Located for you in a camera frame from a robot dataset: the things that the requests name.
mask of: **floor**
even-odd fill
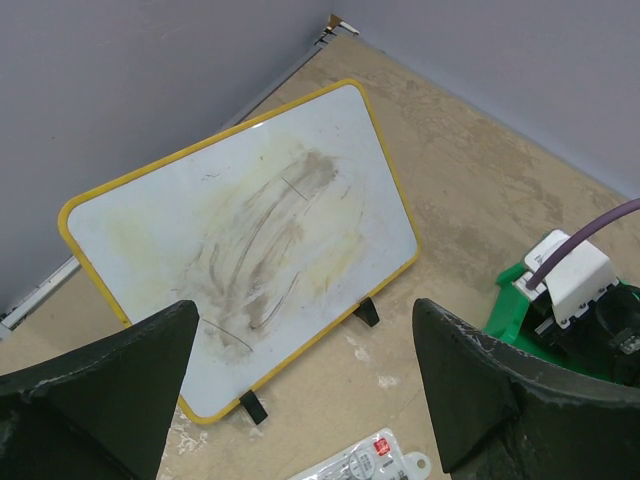
[[[236,410],[207,427],[176,411],[159,479],[287,479],[377,429],[444,479],[413,351],[411,307],[429,297],[481,327],[493,280],[548,230],[575,231],[622,199],[356,38],[340,36],[257,113],[345,77],[366,88],[416,217],[422,255],[375,297],[381,323],[348,318],[258,396],[260,427]],[[623,278],[640,281],[640,218],[595,239]],[[0,346],[0,373],[59,355],[121,328],[78,272]]]

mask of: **white wall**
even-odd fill
[[[4,0],[0,313],[70,252],[63,203],[215,133],[312,46],[331,0]]]
[[[640,196],[637,0],[336,0],[373,46]]]

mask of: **smudged whiteboard surface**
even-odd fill
[[[202,418],[417,249],[352,85],[76,206],[68,229],[131,322],[196,302],[201,322],[181,393]]]

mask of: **white power strip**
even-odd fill
[[[402,455],[393,432],[384,428],[289,480],[426,480],[430,473],[429,457]]]

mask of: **yellow frame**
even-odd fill
[[[69,220],[69,215],[71,214],[71,211],[77,207],[78,205],[91,200],[92,198],[95,198],[99,195],[102,195],[103,193],[106,193],[110,190],[113,190],[115,188],[118,188],[126,183],[131,182],[132,180],[135,180],[136,178],[142,177],[143,175],[146,175],[147,173],[153,172],[154,170],[157,170],[159,168],[164,167],[165,165],[168,165],[169,163],[175,162],[176,160],[180,160],[181,158],[190,155],[194,152],[197,152],[198,150],[201,150],[202,148],[208,147],[209,145],[212,145],[216,142],[219,142],[220,140],[224,140],[227,137],[230,137],[231,135],[234,135],[238,132],[241,132],[243,130],[246,130],[247,128],[252,127],[253,125],[256,125],[260,122],[264,122],[266,120],[269,120],[270,118],[273,118],[277,115],[280,115],[281,113],[284,113],[288,110],[291,110],[292,108],[298,107],[304,103],[307,103],[317,97],[320,97],[326,93],[329,93],[333,90],[336,90],[340,87],[343,87],[345,85],[352,85],[354,87],[356,87],[359,91],[360,91],[360,95],[362,95],[362,98],[364,100],[365,106],[367,108],[367,112],[369,113],[369,117],[371,118],[371,122],[373,124],[373,128],[376,132],[376,135],[378,137],[378,141],[380,142],[380,146],[382,147],[382,152],[384,153],[385,159],[387,161],[387,164],[389,166],[389,169],[391,170],[391,175],[393,177],[393,181],[396,185],[396,188],[398,190],[398,193],[400,194],[400,199],[402,200],[402,204],[404,206],[405,212],[407,213],[407,217],[409,218],[409,223],[411,224],[411,229],[413,230],[413,234],[416,237],[416,243],[417,243],[417,248],[416,248],[416,253],[413,255],[413,257],[411,257],[411,259],[409,259],[409,261],[407,263],[405,263],[404,265],[402,265],[398,270],[396,270],[393,274],[391,274],[389,277],[387,277],[386,279],[384,279],[382,281],[382,283],[380,283],[376,288],[374,288],[372,291],[370,291],[367,295],[365,295],[363,297],[367,298],[367,297],[371,297],[373,295],[375,295],[376,293],[378,293],[382,288],[384,288],[386,285],[389,284],[389,282],[391,282],[394,278],[396,278],[400,273],[402,273],[404,270],[406,270],[411,264],[413,264],[416,259],[418,258],[418,255],[420,254],[420,250],[421,250],[421,242],[420,242],[420,237],[418,235],[418,231],[416,229],[416,224],[414,221],[413,216],[411,215],[411,212],[409,210],[408,204],[407,204],[407,199],[406,196],[404,194],[404,192],[402,191],[402,189],[400,188],[400,184],[398,182],[398,176],[395,170],[395,167],[393,165],[393,162],[391,160],[391,156],[389,155],[389,151],[387,149],[387,146],[382,138],[382,134],[380,133],[380,127],[378,125],[378,122],[375,118],[375,115],[373,114],[373,109],[371,107],[371,102],[369,101],[369,97],[367,97],[367,93],[364,90],[364,87],[362,85],[360,85],[360,83],[358,83],[356,80],[353,80],[351,78],[346,78],[344,80],[341,80],[339,82],[336,82],[332,85],[329,85],[325,88],[322,88],[316,92],[310,93],[309,95],[305,95],[304,97],[291,102],[291,103],[287,103],[286,105],[283,105],[281,107],[278,107],[274,110],[271,110],[270,112],[264,113],[252,120],[243,122],[239,125],[236,125],[235,127],[230,128],[229,130],[225,130],[224,132],[220,132],[216,135],[213,135],[212,137],[209,137],[205,140],[202,140],[198,143],[195,143],[194,145],[191,145],[190,147],[184,148],[172,155],[169,155],[167,157],[164,157],[156,162],[153,162],[149,165],[146,165],[142,168],[139,168],[137,170],[134,170],[131,173],[128,173],[120,178],[117,178],[115,180],[112,180],[108,183],[105,183],[104,185],[101,185],[99,187],[94,188],[93,190],[90,190],[86,193],[83,193],[81,195],[78,195],[77,197],[72,198],[71,200],[69,200],[63,207],[62,210],[60,210],[60,214],[58,215],[58,229],[60,230],[60,234],[62,235],[62,238],[64,238],[64,240],[67,242],[67,244],[69,245],[69,247],[71,248],[71,251],[73,252],[73,254],[76,256],[76,258],[79,260],[80,265],[82,265],[82,267],[86,270],[87,274],[89,275],[89,278],[91,278],[91,280],[93,280],[93,282],[96,284],[96,286],[98,287],[98,290],[100,290],[100,292],[102,293],[102,295],[105,297],[105,299],[107,300],[107,303],[111,306],[111,308],[113,309],[113,311],[116,313],[117,317],[120,319],[120,321],[124,324],[125,327],[130,327],[132,325],[131,321],[129,321],[129,319],[127,318],[126,314],[124,313],[124,310],[122,310],[122,307],[120,307],[120,305],[118,304],[117,300],[115,299],[115,297],[111,294],[111,292],[109,291],[109,289],[107,288],[106,284],[102,281],[102,278],[100,278],[100,275],[98,275],[98,272],[93,268],[93,266],[91,265],[91,262],[89,261],[89,259],[86,257],[86,255],[84,254],[84,252],[82,251],[82,249],[80,248],[80,246],[78,245],[78,243],[75,241],[75,239],[73,238],[73,236],[71,235],[71,232],[69,231],[68,228],[68,220]],[[293,352],[291,355],[289,355],[289,357],[287,357],[283,362],[281,362],[279,365],[277,365],[273,370],[271,370],[267,375],[265,375],[264,377],[262,377],[260,380],[258,380],[258,382],[256,382],[255,385],[253,385],[251,387],[251,390],[256,391],[258,388],[260,388],[262,385],[264,385],[267,381],[269,381],[275,374],[277,374],[278,372],[280,372],[284,367],[286,367],[289,363],[291,363],[293,360],[295,360],[302,352],[304,352],[305,350],[307,350],[309,347],[311,347],[314,343],[316,343],[320,338],[322,338],[327,332],[329,332],[329,330],[331,330],[332,328],[334,328],[336,325],[338,325],[339,323],[341,323],[345,318],[347,318],[350,314],[352,314],[356,308],[358,308],[360,302],[358,302],[356,305],[354,305],[353,307],[349,308],[346,312],[344,312],[342,315],[340,315],[336,320],[334,320],[331,324],[329,324],[327,327],[325,327],[323,330],[321,330],[320,332],[318,332],[316,335],[313,336],[313,338],[311,338],[309,341],[307,341],[304,345],[302,345],[300,348],[298,348],[295,352]],[[217,420],[221,419],[222,417],[224,417],[225,415],[227,415],[231,410],[233,410],[236,406],[238,406],[240,404],[240,400],[239,399],[235,399],[234,401],[232,401],[229,405],[227,405],[225,408],[223,408],[220,412],[218,412],[216,415],[212,416],[212,417],[200,417],[198,415],[196,415],[194,413],[193,410],[191,410],[191,407],[189,407],[189,405],[187,404],[187,402],[184,400],[184,398],[182,397],[182,395],[180,395],[180,398],[178,399],[178,405],[180,406],[180,408],[185,412],[185,414],[187,415],[187,417],[189,418],[189,420],[191,420],[194,423],[198,423],[198,424],[209,424],[209,423],[213,423],[216,422]]]

